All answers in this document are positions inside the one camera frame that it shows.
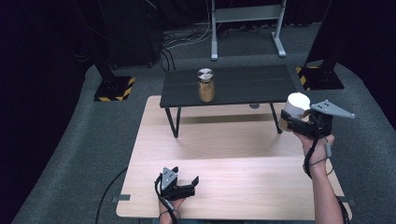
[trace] wrist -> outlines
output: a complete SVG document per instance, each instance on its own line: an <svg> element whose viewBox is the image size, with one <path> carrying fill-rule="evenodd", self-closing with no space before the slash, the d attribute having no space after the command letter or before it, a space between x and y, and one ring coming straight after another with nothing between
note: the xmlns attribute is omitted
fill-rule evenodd
<svg viewBox="0 0 396 224"><path fill-rule="evenodd" d="M315 165L310 165L309 172L311 173L312 178L320 177L320 176L327 176L326 161L321 161Z"/></svg>
<svg viewBox="0 0 396 224"><path fill-rule="evenodd" d="M176 219L180 218L180 213L177 210L173 211L173 215L176 217ZM159 220L160 224L173 224L172 217L168 211L160 213Z"/></svg>

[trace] forearm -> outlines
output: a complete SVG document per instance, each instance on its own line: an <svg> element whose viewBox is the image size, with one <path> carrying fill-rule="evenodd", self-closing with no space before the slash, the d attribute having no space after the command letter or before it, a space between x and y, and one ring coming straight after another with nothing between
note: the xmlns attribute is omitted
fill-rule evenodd
<svg viewBox="0 0 396 224"><path fill-rule="evenodd" d="M168 212L160 215L160 224L172 224L172 218Z"/></svg>
<svg viewBox="0 0 396 224"><path fill-rule="evenodd" d="M312 168L316 223L344 223L340 205L332 189L332 184L327 177L326 170L315 170L315 168Z"/></svg>

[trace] yellow and black hazard tape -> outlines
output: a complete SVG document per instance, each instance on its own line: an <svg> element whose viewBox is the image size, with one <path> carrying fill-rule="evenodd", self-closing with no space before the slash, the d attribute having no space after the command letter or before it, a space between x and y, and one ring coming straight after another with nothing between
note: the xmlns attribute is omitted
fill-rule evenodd
<svg viewBox="0 0 396 224"><path fill-rule="evenodd" d="M318 67L316 67L316 66L309 66L308 68L318 68ZM297 74L298 74L298 77L300 78L300 82L301 82L301 84L303 85L303 87L304 87L304 90L306 90L306 91L310 91L311 89L309 88L309 83L307 82L307 78L304 76L304 74L301 72L301 71L303 71L303 68L302 67L296 67L296 71L297 71Z"/></svg>
<svg viewBox="0 0 396 224"><path fill-rule="evenodd" d="M115 97L108 97L108 96L100 96L100 97L95 97L95 101L123 101L128 99L129 94L132 91L132 86L134 85L134 77L131 77L128 82L128 86L123 94L120 96L115 96Z"/></svg>

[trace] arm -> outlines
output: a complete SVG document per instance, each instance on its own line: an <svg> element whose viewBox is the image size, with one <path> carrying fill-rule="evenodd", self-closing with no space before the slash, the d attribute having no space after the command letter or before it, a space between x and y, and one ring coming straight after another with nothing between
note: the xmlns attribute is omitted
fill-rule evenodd
<svg viewBox="0 0 396 224"><path fill-rule="evenodd" d="M186 199L183 198L170 202L174 206L175 210L177 210L177 212L174 212L177 218L179 218L178 208L185 200ZM158 201L158 204L160 206L160 224L172 224L172 218L167 212L168 210L166 209L166 207L163 206L163 204L160 201Z"/></svg>
<svg viewBox="0 0 396 224"><path fill-rule="evenodd" d="M312 140L305 136L294 133L302 142L304 154L312 147ZM326 137L332 145L334 136L331 134ZM326 155L326 140L320 139L311 157L310 163L320 161ZM321 161L309 168L312 176L312 185L314 189L315 203L315 221L316 223L344 223L340 205L332 189L332 184L326 173L326 161Z"/></svg>

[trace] jar lid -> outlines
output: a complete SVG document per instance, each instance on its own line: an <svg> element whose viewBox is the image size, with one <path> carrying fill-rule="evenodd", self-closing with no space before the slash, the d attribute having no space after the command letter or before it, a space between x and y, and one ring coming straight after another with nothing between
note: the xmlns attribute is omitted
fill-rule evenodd
<svg viewBox="0 0 396 224"><path fill-rule="evenodd" d="M212 80L214 73L210 68L203 68L198 71L198 78L202 82L210 82Z"/></svg>

